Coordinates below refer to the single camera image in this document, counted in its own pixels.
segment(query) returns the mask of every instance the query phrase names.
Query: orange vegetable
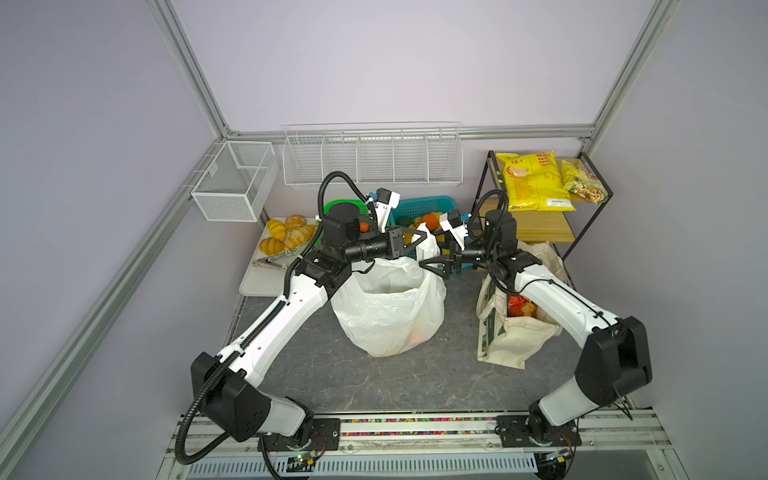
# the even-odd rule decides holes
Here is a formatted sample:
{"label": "orange vegetable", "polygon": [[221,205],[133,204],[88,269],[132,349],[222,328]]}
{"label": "orange vegetable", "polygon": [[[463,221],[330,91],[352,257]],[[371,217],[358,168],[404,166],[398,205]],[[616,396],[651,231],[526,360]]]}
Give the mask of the orange vegetable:
{"label": "orange vegetable", "polygon": [[422,217],[422,222],[427,224],[427,228],[429,228],[429,231],[431,232],[440,228],[440,222],[435,217],[435,214],[426,214]]}

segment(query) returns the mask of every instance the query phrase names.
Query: black cable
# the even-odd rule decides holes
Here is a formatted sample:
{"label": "black cable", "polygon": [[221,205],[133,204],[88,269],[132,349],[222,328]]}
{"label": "black cable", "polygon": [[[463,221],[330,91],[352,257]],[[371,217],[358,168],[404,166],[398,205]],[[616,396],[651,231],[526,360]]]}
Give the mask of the black cable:
{"label": "black cable", "polygon": [[506,293],[509,296],[520,296],[520,293],[517,293],[514,290],[510,290],[506,286],[502,285],[502,282],[499,279],[497,279],[495,276],[493,276],[490,270],[488,271],[488,275],[491,277],[491,280],[493,280],[493,283],[494,285],[496,285],[496,288],[498,288],[502,292]]}
{"label": "black cable", "polygon": [[200,404],[203,403],[203,400],[208,395],[208,393],[210,393],[210,391],[214,389],[216,384],[221,380],[221,377],[224,375],[225,369],[228,369],[230,365],[232,365],[232,362],[234,362],[235,359],[239,356],[240,356],[239,352],[232,352],[227,357],[227,359],[225,359],[222,363],[219,364],[216,370],[214,370],[214,373],[211,374],[210,377],[208,377],[208,380],[206,380],[202,388],[200,388],[200,391],[197,392],[195,399],[190,405],[190,408],[187,409],[187,412],[184,414],[184,417],[181,419],[181,423],[179,424],[179,433],[178,435],[176,435],[176,442],[174,444],[174,455],[176,456],[176,461],[179,462],[180,464],[189,465],[190,463],[197,462],[198,460],[203,458],[205,455],[208,455],[211,452],[211,450],[215,449],[221,442],[223,442],[230,436],[229,433],[226,433],[226,432],[222,433],[221,435],[217,436],[211,443],[209,443],[208,445],[205,445],[199,451],[193,453],[192,455],[187,454],[187,449],[186,449],[187,433],[190,430],[190,426],[192,425],[192,420],[194,419],[195,414],[197,414],[197,411],[200,410]]}
{"label": "black cable", "polygon": [[[493,195],[496,195],[498,197],[498,205],[496,206],[497,209],[506,211],[509,208],[509,197],[507,197],[506,192],[499,189],[489,190],[485,192],[482,198],[475,205],[475,209],[472,211],[472,219],[469,221],[470,226],[472,225],[472,222],[475,221],[474,220],[475,218],[480,220],[480,208],[482,207],[483,203],[485,203],[485,201],[488,198],[492,197]],[[480,220],[480,235],[476,237],[471,228],[468,230],[467,233],[469,233],[469,238],[472,238],[473,240],[477,240],[482,236],[484,231],[485,231],[485,228],[483,227],[482,220]]]}
{"label": "black cable", "polygon": [[264,458],[264,465],[266,466],[267,471],[272,475],[272,478],[275,480],[284,480],[283,477],[280,476],[279,473],[277,473],[277,470],[272,466],[272,462],[270,462],[270,457],[266,454],[266,442],[264,441],[264,437],[259,437],[259,448],[261,449],[261,456]]}
{"label": "black cable", "polygon": [[[581,420],[581,417],[576,419],[576,433],[578,433],[578,421]],[[574,452],[573,455],[571,455],[571,463],[568,464],[568,468],[565,469],[565,475],[563,475],[563,478],[568,476],[568,472],[571,471],[571,467],[574,466],[574,460],[576,459],[576,447],[578,445],[574,445]]]}
{"label": "black cable", "polygon": [[[323,209],[325,206],[325,192],[326,188],[328,187],[328,184],[336,177],[341,177],[355,192],[355,195],[362,200],[363,202],[366,202],[367,198],[362,194],[362,192],[357,188],[357,186],[352,182],[352,179],[349,178],[349,175],[345,174],[342,171],[333,171],[326,175],[326,177],[323,179],[323,182],[320,184],[320,188],[317,192],[317,211],[318,215],[323,215]],[[373,219],[374,225],[378,226],[379,221],[376,215],[376,209],[372,204],[366,203],[368,206],[368,211],[370,212],[370,216]],[[307,246],[304,248],[304,251],[301,254],[301,257],[304,257],[307,255],[312,247],[314,247],[315,242],[320,236],[320,233],[323,231],[323,225],[320,224],[315,229],[315,233],[312,235],[312,239],[307,244]],[[291,262],[291,264],[288,266],[288,270],[286,270],[285,277],[283,278],[283,296],[288,299],[290,297],[290,281],[291,277],[293,276],[293,271],[296,269],[296,266],[301,261],[300,258],[296,258]],[[271,312],[267,314],[266,317],[264,317],[264,320],[262,320],[259,325],[256,326],[256,328],[253,329],[251,333],[246,336],[245,339],[243,339],[242,342],[240,342],[240,349],[245,350],[255,339],[259,334],[266,328],[267,325],[270,324],[270,322],[277,316],[278,313],[283,309],[283,307],[287,305],[287,302],[285,301],[279,301],[275,307],[272,309]],[[240,356],[240,352],[235,351],[232,352],[227,359],[225,359],[222,363],[219,364],[219,366],[214,370],[214,373],[211,374],[210,377],[208,377],[208,380],[203,384],[202,388],[200,388],[200,391],[197,392],[197,395],[195,396],[195,399],[190,404],[189,409],[187,409],[187,412],[184,414],[184,417],[181,419],[181,423],[179,425],[179,433],[176,436],[176,442],[174,444],[174,455],[176,456],[176,460],[182,464],[182,465],[189,465],[190,463],[195,463],[201,458],[203,458],[205,455],[208,455],[213,449],[215,449],[221,442],[229,438],[230,434],[227,432],[222,433],[218,437],[216,437],[211,443],[204,446],[200,451],[195,452],[192,455],[187,454],[186,450],[186,443],[187,443],[187,434],[189,433],[190,426],[192,425],[192,420],[194,419],[194,416],[197,414],[198,411],[200,411],[200,405],[202,405],[203,400],[205,397],[210,393],[212,389],[218,384],[219,381],[221,381],[224,372],[226,369],[232,365],[232,363]],[[282,480],[281,477],[275,472],[274,468],[272,467],[272,464],[270,464],[269,459],[266,456],[266,446],[263,444],[263,438],[259,439],[259,443],[262,445],[261,451],[264,455],[264,461],[267,465],[267,469],[270,471],[270,474],[275,478],[276,480]]]}
{"label": "black cable", "polygon": [[374,265],[376,265],[376,260],[371,260],[371,266],[369,266],[365,270],[352,270],[352,273],[361,273],[362,275],[365,275],[366,273],[371,271]]}
{"label": "black cable", "polygon": [[[290,266],[288,267],[288,270],[286,271],[284,280],[283,280],[283,295],[288,298],[290,295],[290,278],[293,275],[293,269],[296,268],[296,265],[299,263],[299,259],[296,258],[293,262],[291,262]],[[277,316],[278,313],[283,309],[283,307],[287,305],[286,302],[280,301],[278,302],[275,307],[272,309],[271,312],[269,312],[265,317],[264,320],[262,320],[256,328],[253,329],[251,333],[246,336],[242,342],[240,342],[240,349],[245,350],[255,339],[259,334],[266,328],[267,325],[270,324],[270,322]],[[208,455],[213,449],[215,449],[221,442],[226,440],[230,434],[229,433],[222,433],[218,437],[216,437],[211,443],[208,445],[205,445],[200,451],[195,452],[192,455],[187,454],[186,450],[186,444],[187,444],[187,433],[189,432],[190,426],[192,425],[192,420],[194,419],[194,416],[197,414],[197,412],[200,410],[200,405],[202,405],[203,400],[205,397],[210,393],[210,391],[216,386],[216,384],[221,380],[221,378],[224,375],[224,372],[226,369],[232,365],[232,363],[240,356],[240,352],[232,352],[226,360],[224,360],[222,363],[219,364],[219,366],[216,368],[214,373],[208,377],[208,380],[203,384],[203,387],[200,389],[200,391],[195,396],[194,401],[191,403],[190,408],[187,410],[187,413],[184,414],[184,417],[181,419],[181,424],[179,425],[179,433],[176,436],[176,443],[174,444],[174,454],[176,456],[176,460],[182,464],[182,465],[189,465],[190,463],[195,463],[201,458],[203,458],[205,455]]]}
{"label": "black cable", "polygon": [[522,287],[522,288],[521,288],[521,289],[518,291],[518,295],[522,295],[522,293],[523,293],[523,290],[525,290],[525,287],[527,287],[528,285],[530,285],[530,284],[531,284],[531,283],[533,283],[533,282],[547,282],[547,283],[550,283],[551,285],[556,285],[556,286],[559,286],[559,287],[560,287],[560,288],[561,288],[563,291],[565,291],[565,292],[566,292],[568,295],[570,295],[570,296],[574,297],[576,300],[578,300],[579,302],[581,302],[582,304],[584,304],[584,306],[586,306],[588,309],[592,310],[592,313],[594,313],[594,318],[598,318],[598,317],[600,317],[600,318],[601,318],[601,319],[602,319],[602,320],[603,320],[603,321],[604,321],[604,322],[605,322],[605,323],[608,325],[608,329],[611,331],[611,336],[613,336],[613,335],[614,335],[614,329],[613,329],[613,325],[611,325],[611,323],[610,323],[610,322],[608,322],[608,321],[605,319],[605,317],[603,316],[603,313],[602,313],[602,312],[598,312],[597,310],[595,310],[594,308],[592,308],[592,307],[591,307],[591,306],[590,306],[588,303],[586,303],[585,301],[583,301],[582,299],[580,299],[580,298],[579,298],[577,295],[575,295],[573,292],[571,292],[569,289],[565,288],[565,287],[564,287],[564,286],[562,286],[560,283],[557,283],[557,282],[555,282],[555,281],[554,281],[554,280],[552,280],[552,279],[548,279],[548,278],[534,278],[533,280],[531,280],[531,281],[529,281],[528,283],[526,283],[525,285],[523,285],[523,287]]}
{"label": "black cable", "polygon": [[632,418],[632,414],[629,412],[629,405],[627,405],[627,403],[624,401],[621,395],[619,395],[619,392],[616,391],[616,387],[614,387],[614,393],[616,394],[616,397],[621,402],[621,405],[623,405],[624,407],[623,408],[620,407],[619,405],[616,404],[616,402],[614,402],[614,406],[617,409],[621,410],[621,413],[624,413],[627,416],[627,418],[629,418],[632,422],[634,422],[634,419]]}
{"label": "black cable", "polygon": [[340,170],[333,171],[326,175],[325,178],[323,178],[323,182],[320,184],[320,188],[317,189],[317,214],[321,217],[325,213],[325,196],[326,196],[326,188],[328,188],[328,184],[331,183],[331,180],[334,178],[342,178],[348,185],[349,188],[352,189],[352,191],[357,195],[357,197],[368,207],[368,212],[373,219],[373,224],[375,228],[379,227],[379,217],[376,214],[376,208],[372,205],[367,203],[368,197],[362,194],[360,189],[355,185],[355,182],[352,181],[351,178],[349,178],[349,175],[345,174],[344,172]]}

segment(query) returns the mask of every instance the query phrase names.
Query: metal base plate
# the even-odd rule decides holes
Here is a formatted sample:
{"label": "metal base plate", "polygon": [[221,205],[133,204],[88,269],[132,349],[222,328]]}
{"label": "metal base plate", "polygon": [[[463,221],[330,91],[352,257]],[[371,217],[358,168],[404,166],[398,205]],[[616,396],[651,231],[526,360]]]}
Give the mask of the metal base plate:
{"label": "metal base plate", "polygon": [[[533,443],[527,435],[520,432],[522,429],[525,429],[525,421],[527,419],[528,415],[499,415],[496,417],[496,422],[498,422],[498,426],[500,427],[498,429],[498,436],[502,438],[502,447],[542,446]],[[578,432],[567,430],[563,432],[563,435],[568,437],[572,446],[581,446],[581,437]],[[547,446],[565,447],[568,446],[568,443],[565,439],[560,437]]]}
{"label": "metal base plate", "polygon": [[[340,426],[341,420],[339,419],[313,419],[310,435],[322,433],[325,435],[326,451],[338,450]],[[297,448],[295,445],[286,443],[287,439],[288,437],[282,435],[267,435],[264,437],[264,443],[269,452],[298,452],[323,449],[323,437],[320,435],[310,437],[311,443],[306,448]]]}

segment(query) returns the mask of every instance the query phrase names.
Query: yellow chip bag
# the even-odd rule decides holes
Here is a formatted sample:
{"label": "yellow chip bag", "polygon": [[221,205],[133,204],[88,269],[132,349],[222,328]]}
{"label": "yellow chip bag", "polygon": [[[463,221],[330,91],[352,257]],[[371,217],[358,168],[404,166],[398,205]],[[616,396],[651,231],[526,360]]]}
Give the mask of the yellow chip bag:
{"label": "yellow chip bag", "polygon": [[496,154],[496,158],[504,164],[509,211],[576,210],[571,194],[563,188],[554,152],[523,156]]}

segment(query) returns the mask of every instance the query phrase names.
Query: wooden shelf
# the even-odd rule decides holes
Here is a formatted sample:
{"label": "wooden shelf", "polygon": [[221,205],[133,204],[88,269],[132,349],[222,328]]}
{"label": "wooden shelf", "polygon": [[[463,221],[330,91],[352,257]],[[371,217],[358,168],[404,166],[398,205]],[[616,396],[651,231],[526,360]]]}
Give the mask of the wooden shelf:
{"label": "wooden shelf", "polygon": [[[577,158],[558,158],[558,167],[561,167],[563,160],[570,161],[580,168],[584,168],[581,160]],[[506,187],[498,181],[501,172],[497,172],[493,164],[490,164],[488,169],[493,176],[493,181],[496,183],[496,188],[506,191]],[[571,194],[571,202],[574,204],[584,204],[588,201],[577,194]],[[480,216],[484,217],[486,212],[494,210],[497,205],[498,200],[495,198],[486,200],[480,207]],[[526,243],[573,243],[576,240],[563,212],[524,211],[512,212],[512,216],[518,222],[518,239]]]}

